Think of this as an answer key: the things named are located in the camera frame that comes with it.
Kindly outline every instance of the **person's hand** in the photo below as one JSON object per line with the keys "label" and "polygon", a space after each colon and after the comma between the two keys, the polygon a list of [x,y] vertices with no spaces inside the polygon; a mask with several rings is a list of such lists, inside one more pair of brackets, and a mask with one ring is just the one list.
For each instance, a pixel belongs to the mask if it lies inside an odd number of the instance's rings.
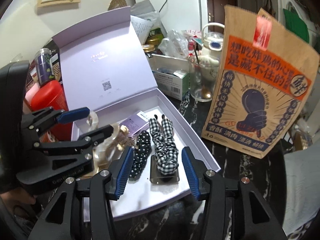
{"label": "person's hand", "polygon": [[18,201],[20,203],[29,205],[34,205],[36,203],[36,199],[26,192],[22,187],[17,187],[6,193],[0,194],[0,197],[4,202]]}
{"label": "person's hand", "polygon": [[31,196],[28,192],[26,192],[22,187],[17,187],[13,190],[0,194],[4,205],[8,209],[9,212],[13,212],[13,207],[15,205],[29,204],[34,205],[36,203],[35,197]]}

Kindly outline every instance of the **red container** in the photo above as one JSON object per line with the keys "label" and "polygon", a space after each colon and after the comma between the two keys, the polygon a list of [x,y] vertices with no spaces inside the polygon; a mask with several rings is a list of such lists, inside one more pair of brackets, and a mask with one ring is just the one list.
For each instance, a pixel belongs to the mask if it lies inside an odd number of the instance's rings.
{"label": "red container", "polygon": [[[55,110],[63,109],[65,111],[68,111],[63,87],[56,80],[52,80],[42,88],[40,88],[31,100],[31,108],[33,111],[40,110],[49,106],[52,106]],[[51,133],[59,141],[70,141],[71,130],[72,123],[57,124],[50,129]]]}

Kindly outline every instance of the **white cloth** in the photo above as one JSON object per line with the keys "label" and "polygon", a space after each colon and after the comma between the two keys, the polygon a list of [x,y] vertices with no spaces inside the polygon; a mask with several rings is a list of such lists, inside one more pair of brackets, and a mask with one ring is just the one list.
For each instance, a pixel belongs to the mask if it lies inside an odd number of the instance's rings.
{"label": "white cloth", "polygon": [[291,234],[320,208],[320,141],[304,151],[284,155],[287,203],[283,230]]}

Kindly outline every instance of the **orange banner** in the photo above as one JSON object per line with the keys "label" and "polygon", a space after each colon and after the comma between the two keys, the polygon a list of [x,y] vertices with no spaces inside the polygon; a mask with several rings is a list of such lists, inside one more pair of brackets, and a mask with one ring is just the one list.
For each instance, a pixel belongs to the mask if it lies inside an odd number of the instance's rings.
{"label": "orange banner", "polygon": [[282,92],[302,100],[311,80],[270,51],[255,48],[250,42],[229,36],[225,69],[259,79]]}

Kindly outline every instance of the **paper bag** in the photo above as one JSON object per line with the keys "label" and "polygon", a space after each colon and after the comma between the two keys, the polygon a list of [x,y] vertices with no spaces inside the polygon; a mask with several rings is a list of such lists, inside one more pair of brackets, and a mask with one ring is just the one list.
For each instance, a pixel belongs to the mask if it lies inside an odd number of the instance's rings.
{"label": "paper bag", "polygon": [[219,77],[202,137],[263,158],[303,108],[318,53],[263,9],[226,6]]}

